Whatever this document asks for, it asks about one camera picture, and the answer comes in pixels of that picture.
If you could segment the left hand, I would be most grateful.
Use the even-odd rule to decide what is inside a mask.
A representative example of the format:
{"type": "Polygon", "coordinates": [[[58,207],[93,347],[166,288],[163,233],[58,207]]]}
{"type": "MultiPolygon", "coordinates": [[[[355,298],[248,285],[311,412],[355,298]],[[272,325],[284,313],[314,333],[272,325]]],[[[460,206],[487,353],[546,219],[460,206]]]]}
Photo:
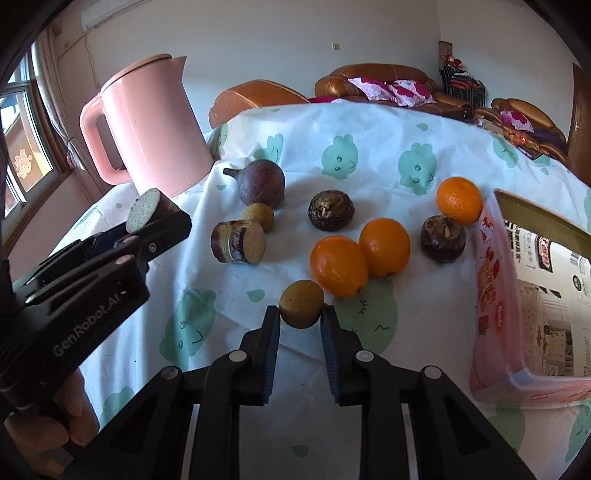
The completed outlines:
{"type": "Polygon", "coordinates": [[[77,369],[54,396],[69,415],[68,426],[42,415],[15,413],[4,422],[7,433],[26,463],[37,474],[58,479],[65,466],[55,452],[68,442],[85,447],[98,433],[99,423],[77,369]]]}

